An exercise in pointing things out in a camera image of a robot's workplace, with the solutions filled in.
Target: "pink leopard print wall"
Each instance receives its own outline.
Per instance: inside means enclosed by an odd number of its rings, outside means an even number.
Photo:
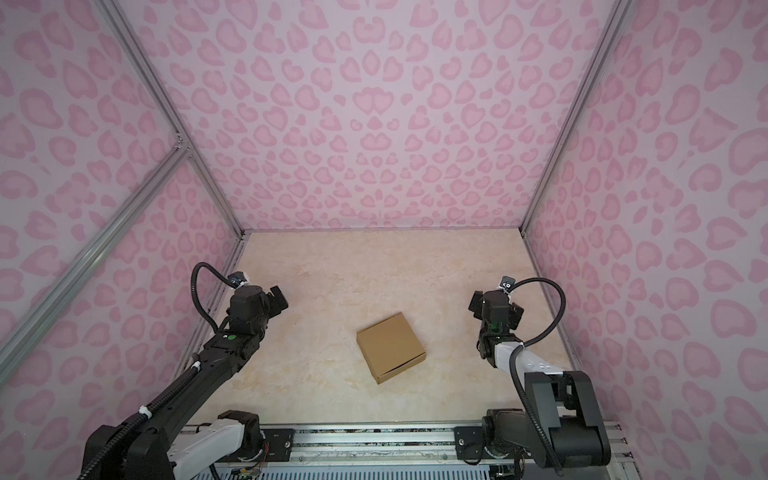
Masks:
[[[74,478],[91,432],[167,386],[200,321],[192,267],[222,268],[233,242],[183,164],[0,392],[0,478]]]
[[[647,480],[768,477],[768,2],[643,0],[531,235]]]
[[[0,345],[170,151],[88,0],[0,5]]]
[[[126,0],[246,227],[517,226],[612,0]]]

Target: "brown cardboard box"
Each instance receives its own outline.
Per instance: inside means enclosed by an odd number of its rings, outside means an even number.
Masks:
[[[402,313],[360,330],[357,344],[376,383],[391,379],[427,357]]]

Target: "wire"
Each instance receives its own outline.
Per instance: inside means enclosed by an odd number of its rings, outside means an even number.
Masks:
[[[147,406],[147,410],[149,410],[151,414],[150,416],[154,415],[166,403],[171,401],[173,397],[178,395],[178,393],[181,392],[181,390],[183,390],[184,387],[186,387],[189,382],[192,381],[192,378],[194,378],[198,371],[198,367],[191,366],[189,369],[187,369],[187,371],[179,376],[179,378],[174,382],[175,385],[173,387],[166,389],[165,393],[161,394],[161,396],[153,400],[152,403]],[[115,447],[117,447],[125,439],[125,437],[127,437],[131,432],[137,429],[139,425],[146,422],[148,419],[149,417],[146,415],[139,415],[135,419],[131,420],[122,429],[120,429],[116,434],[114,434],[110,441],[101,447],[101,450],[99,450],[98,453],[96,453],[96,455],[94,455],[94,457],[91,459],[91,461],[82,469],[80,476],[78,476],[78,480],[85,480],[86,478],[89,478],[94,470],[104,461],[104,459],[107,458],[110,453],[112,453],[112,450],[114,450]]]
[[[556,284],[556,282],[548,278],[542,278],[539,276],[535,276],[533,278],[528,278],[526,280],[517,282],[515,285],[511,287],[510,292],[518,288],[519,286],[523,286],[526,283],[533,283],[533,282],[541,282],[541,283],[546,283],[548,285],[553,286],[554,289],[557,290],[558,293],[560,294],[560,309],[558,310],[558,314],[554,316],[552,323],[549,324],[549,326],[544,330],[544,332],[541,332],[537,336],[533,337],[532,339],[523,342],[521,345],[518,345],[517,348],[515,348],[515,350],[512,351],[512,354],[509,356],[509,372],[511,373],[511,376],[512,376],[512,382],[515,384],[515,389],[518,391],[520,402],[523,404],[523,409],[525,409],[525,414],[528,416],[528,419],[531,420],[531,424],[533,425],[539,440],[541,440],[541,444],[544,446],[544,451],[547,454],[547,458],[549,459],[549,462],[552,464],[552,468],[554,468],[554,472],[558,475],[558,477],[561,477],[563,476],[563,467],[560,464],[560,460],[558,459],[557,453],[554,451],[554,448],[552,447],[552,444],[549,441],[549,437],[547,437],[547,434],[544,432],[544,428],[541,427],[541,422],[539,421],[538,416],[533,410],[533,405],[531,404],[531,401],[528,399],[528,396],[525,394],[525,389],[523,388],[523,385],[520,382],[520,377],[518,376],[518,369],[515,365],[515,359],[517,359],[517,356],[526,347],[529,347],[531,345],[534,345],[540,342],[547,335],[549,335],[552,332],[552,330],[554,330],[558,326],[558,324],[560,323],[560,320],[563,318],[563,314],[565,314],[565,292],[563,292],[563,289],[560,288],[560,286]]]
[[[192,303],[194,303],[194,307],[200,316],[202,316],[205,321],[208,322],[208,325],[210,325],[210,328],[214,331],[214,333],[218,333],[219,326],[216,324],[214,319],[208,315],[208,312],[205,311],[203,306],[200,304],[200,298],[197,296],[197,274],[202,268],[210,271],[213,275],[216,276],[217,279],[221,280],[223,283],[232,288],[237,288],[237,285],[234,285],[232,282],[230,282],[224,275],[219,273],[218,270],[213,268],[210,263],[200,262],[192,269],[192,277],[190,278],[190,293],[192,294]]]
[[[210,470],[210,476],[214,477],[214,480],[221,480],[221,477],[219,476],[219,472],[216,471],[216,467],[214,466],[213,463],[210,464],[208,469]]]
[[[261,458],[261,461],[259,462],[259,465],[256,465],[257,468],[261,468],[261,465],[264,463],[264,460],[266,460],[266,456],[270,453],[270,443],[264,442],[264,456]]]
[[[558,314],[554,316],[552,323],[550,323],[549,326],[546,329],[544,329],[543,332],[539,333],[537,336],[533,337],[532,339],[526,340],[525,342],[523,342],[523,345],[525,345],[526,347],[529,347],[531,345],[534,345],[535,343],[541,342],[547,335],[552,333],[552,330],[557,328],[558,324],[560,323],[560,320],[563,318],[563,315],[565,314],[565,292],[563,291],[562,288],[560,288],[560,286],[556,282],[548,278],[534,276],[532,278],[520,280],[515,285],[512,285],[509,291],[511,292],[512,290],[515,290],[519,286],[523,286],[526,283],[534,283],[534,282],[546,283],[550,286],[553,286],[554,289],[558,291],[558,294],[560,295],[560,309],[558,310]]]

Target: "metal base plate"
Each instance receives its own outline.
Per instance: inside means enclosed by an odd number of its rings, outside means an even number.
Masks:
[[[270,445],[267,462],[288,462],[293,448],[293,429],[265,429],[264,439]]]
[[[453,429],[456,458],[465,462],[477,462],[479,458],[506,460],[511,454],[493,457],[485,449],[482,427],[456,427]]]

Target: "beige floor surface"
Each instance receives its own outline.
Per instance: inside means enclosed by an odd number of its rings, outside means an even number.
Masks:
[[[517,230],[254,233],[238,270],[265,290],[279,285],[290,308],[193,422],[228,409],[265,423],[460,420],[520,405],[511,379],[480,359],[480,323],[467,310],[474,290],[503,275],[535,275]],[[525,308],[522,339],[551,322],[539,285],[521,287],[515,302]],[[397,312],[427,357],[376,385],[356,332]],[[570,367],[557,331],[532,349]]]

